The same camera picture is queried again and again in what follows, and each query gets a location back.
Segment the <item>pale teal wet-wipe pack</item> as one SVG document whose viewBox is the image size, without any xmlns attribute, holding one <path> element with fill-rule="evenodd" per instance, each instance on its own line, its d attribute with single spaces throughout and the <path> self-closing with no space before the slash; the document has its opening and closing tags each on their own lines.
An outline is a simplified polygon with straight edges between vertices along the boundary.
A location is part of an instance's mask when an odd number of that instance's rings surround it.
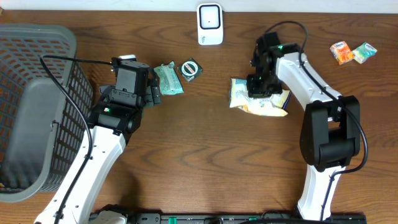
<svg viewBox="0 0 398 224">
<path fill-rule="evenodd" d="M 154 68 L 155 73 L 159 77 L 159 88 L 163 95 L 177 95 L 184 93 L 182 84 L 175 73 L 174 61 L 169 64 L 162 64 Z"/>
</svg>

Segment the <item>teal tissue pack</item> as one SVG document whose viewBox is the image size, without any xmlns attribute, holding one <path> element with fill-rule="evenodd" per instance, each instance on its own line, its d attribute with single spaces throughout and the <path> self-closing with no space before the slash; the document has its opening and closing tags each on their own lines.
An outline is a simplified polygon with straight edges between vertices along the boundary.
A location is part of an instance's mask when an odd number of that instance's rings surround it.
<svg viewBox="0 0 398 224">
<path fill-rule="evenodd" d="M 364 63 L 367 59 L 375 55 L 376 52 L 377 49 L 367 42 L 364 42 L 362 45 L 353 50 L 354 59 L 360 64 Z"/>
</svg>

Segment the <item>orange tissue pack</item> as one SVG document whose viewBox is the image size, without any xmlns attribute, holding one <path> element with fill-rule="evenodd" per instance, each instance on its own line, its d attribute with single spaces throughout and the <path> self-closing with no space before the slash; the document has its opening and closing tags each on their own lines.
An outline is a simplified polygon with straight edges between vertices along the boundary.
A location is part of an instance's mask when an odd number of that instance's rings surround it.
<svg viewBox="0 0 398 224">
<path fill-rule="evenodd" d="M 330 47 L 336 61 L 342 65 L 354 59 L 354 54 L 345 41 L 337 42 Z"/>
</svg>

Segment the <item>yellow snack bag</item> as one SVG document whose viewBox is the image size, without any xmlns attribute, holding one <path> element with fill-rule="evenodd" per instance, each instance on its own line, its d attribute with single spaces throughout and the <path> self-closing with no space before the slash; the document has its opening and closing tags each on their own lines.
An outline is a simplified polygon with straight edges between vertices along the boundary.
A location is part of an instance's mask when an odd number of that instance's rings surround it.
<svg viewBox="0 0 398 224">
<path fill-rule="evenodd" d="M 258 116 L 283 117 L 288 115 L 285 108 L 290 99 L 290 90 L 282 90 L 281 94 L 272 94 L 265 98 L 250 98 L 246 86 L 247 81 L 231 78 L 229 91 L 229 107 L 239 108 L 246 113 Z"/>
</svg>

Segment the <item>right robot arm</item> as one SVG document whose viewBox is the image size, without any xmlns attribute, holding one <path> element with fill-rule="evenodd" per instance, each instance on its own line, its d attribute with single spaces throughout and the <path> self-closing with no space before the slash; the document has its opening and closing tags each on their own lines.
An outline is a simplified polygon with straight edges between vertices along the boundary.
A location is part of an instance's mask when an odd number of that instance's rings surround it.
<svg viewBox="0 0 398 224">
<path fill-rule="evenodd" d="M 287 85 L 304 110 L 300 150 L 307 174 L 298 214 L 304 220 L 331 219 L 338 179 L 360 150 L 359 102 L 332 89 L 308 63 L 298 44 L 281 44 L 275 32 L 256 41 L 247 77 L 251 98 L 282 93 Z"/>
</svg>

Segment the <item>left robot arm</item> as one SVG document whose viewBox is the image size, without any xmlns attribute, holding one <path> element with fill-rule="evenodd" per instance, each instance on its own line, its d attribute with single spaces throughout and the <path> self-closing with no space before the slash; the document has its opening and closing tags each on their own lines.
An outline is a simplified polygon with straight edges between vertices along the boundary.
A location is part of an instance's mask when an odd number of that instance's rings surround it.
<svg viewBox="0 0 398 224">
<path fill-rule="evenodd" d="M 129 223 L 133 217 L 115 205 L 92 213 L 102 185 L 131 135 L 141 125 L 144 108 L 161 102 L 154 70 L 135 55 L 108 63 L 116 84 L 101 92 L 99 102 L 82 117 L 85 132 L 72 165 L 52 201 L 36 223 Z"/>
</svg>

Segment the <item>dark green round-label box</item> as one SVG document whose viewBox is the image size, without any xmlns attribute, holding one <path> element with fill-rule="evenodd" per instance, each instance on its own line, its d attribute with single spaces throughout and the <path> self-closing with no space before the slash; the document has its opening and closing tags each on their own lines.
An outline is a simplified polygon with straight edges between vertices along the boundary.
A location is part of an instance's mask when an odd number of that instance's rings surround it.
<svg viewBox="0 0 398 224">
<path fill-rule="evenodd" d="M 177 70 L 187 82 L 193 81 L 203 73 L 203 68 L 193 58 L 189 58 L 187 61 L 179 65 Z"/>
</svg>

